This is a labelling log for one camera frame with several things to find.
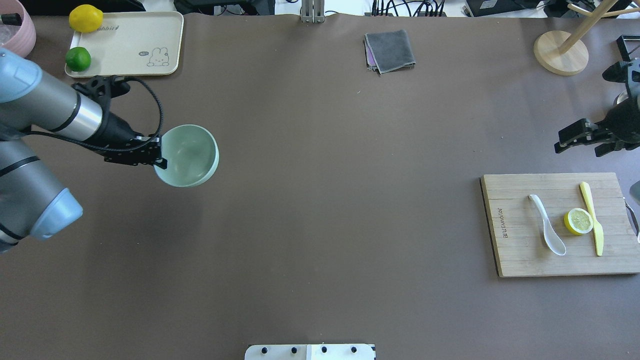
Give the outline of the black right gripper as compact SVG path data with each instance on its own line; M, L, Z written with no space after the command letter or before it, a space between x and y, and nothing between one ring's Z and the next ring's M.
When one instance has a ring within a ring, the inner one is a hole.
M592 123L587 118L568 125L558 132L554 151L560 154L580 145L602 143L595 155L603 157L614 151L632 151L640 143L640 110L638 96L631 96L610 109L605 118Z

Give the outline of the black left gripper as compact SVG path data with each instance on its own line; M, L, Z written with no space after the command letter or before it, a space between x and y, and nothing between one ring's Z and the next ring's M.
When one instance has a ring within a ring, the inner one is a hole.
M166 170L169 162L162 158L162 137L136 136L124 145L124 150L102 152L105 162L125 166L155 166Z

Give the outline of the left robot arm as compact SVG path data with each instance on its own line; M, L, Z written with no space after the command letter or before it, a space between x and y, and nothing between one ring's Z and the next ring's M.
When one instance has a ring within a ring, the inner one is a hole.
M1 50L1 251L28 237L46 240L83 215L82 205L42 159L35 137L67 142L124 166L167 169L163 117L145 135L111 110L135 76L94 76L67 84L7 48Z

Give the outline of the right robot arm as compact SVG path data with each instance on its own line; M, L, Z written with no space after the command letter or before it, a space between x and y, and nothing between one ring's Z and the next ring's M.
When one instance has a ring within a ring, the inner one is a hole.
M587 118L572 123L558 132L554 151L560 154L579 145L598 144L596 157L617 151L632 151L640 146L640 60L631 55L638 50L627 48L628 42L638 42L638 35L621 35L617 47L621 61L612 64L602 73L608 82L624 84L626 90L618 95L614 106L605 118L592 123Z

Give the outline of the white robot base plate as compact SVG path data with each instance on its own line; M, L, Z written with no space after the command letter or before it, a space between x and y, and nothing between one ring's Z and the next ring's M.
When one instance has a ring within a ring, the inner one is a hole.
M254 344L244 354L245 360L375 360L374 344Z

